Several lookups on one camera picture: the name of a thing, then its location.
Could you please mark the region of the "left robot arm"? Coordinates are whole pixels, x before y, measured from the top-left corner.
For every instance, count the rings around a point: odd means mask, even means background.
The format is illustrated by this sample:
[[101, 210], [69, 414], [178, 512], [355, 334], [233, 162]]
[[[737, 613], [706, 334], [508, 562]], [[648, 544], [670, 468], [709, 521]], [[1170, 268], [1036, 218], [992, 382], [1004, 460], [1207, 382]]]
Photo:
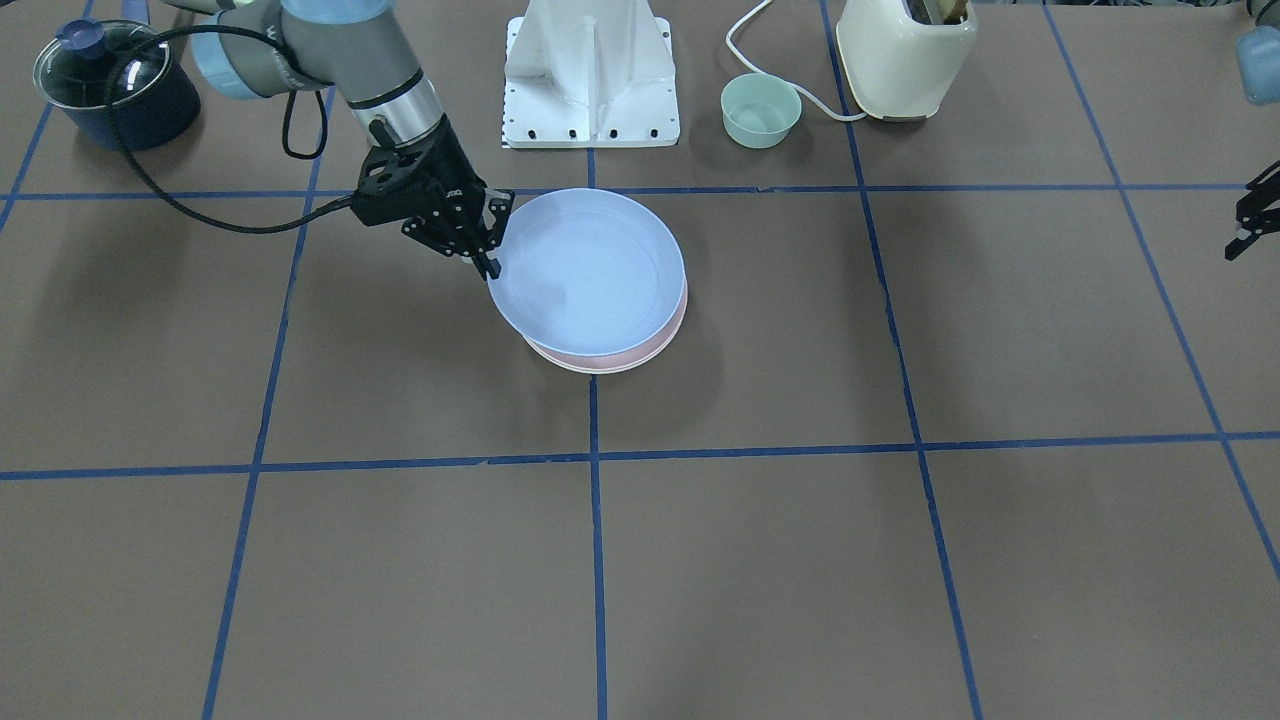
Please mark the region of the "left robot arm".
[[[1254, 106], [1279, 101], [1279, 3], [1247, 1], [1245, 13], [1254, 28], [1235, 42], [1236, 64], [1245, 99]], [[1270, 163], [1245, 183], [1235, 204], [1236, 233], [1226, 243], [1224, 258], [1236, 260], [1260, 238], [1279, 232], [1279, 161]]]

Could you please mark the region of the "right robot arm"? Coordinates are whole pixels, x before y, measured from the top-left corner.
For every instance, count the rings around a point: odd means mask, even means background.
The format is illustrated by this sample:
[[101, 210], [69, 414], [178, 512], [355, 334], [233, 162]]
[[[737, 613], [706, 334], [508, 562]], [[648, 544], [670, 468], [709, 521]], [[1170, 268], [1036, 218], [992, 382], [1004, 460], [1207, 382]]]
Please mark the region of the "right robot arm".
[[200, 74], [228, 97], [337, 91], [370, 142], [343, 202], [364, 225], [399, 224], [485, 281], [500, 274], [515, 196], [472, 168], [394, 3], [220, 1], [193, 35]]

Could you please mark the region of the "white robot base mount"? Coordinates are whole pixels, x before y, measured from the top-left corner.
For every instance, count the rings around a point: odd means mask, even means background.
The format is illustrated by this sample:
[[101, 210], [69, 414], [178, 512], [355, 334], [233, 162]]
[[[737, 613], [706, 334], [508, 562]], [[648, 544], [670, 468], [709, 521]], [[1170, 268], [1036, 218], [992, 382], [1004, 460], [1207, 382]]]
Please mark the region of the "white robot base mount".
[[671, 23], [648, 1], [531, 1], [506, 27], [507, 149], [659, 149], [681, 137]]

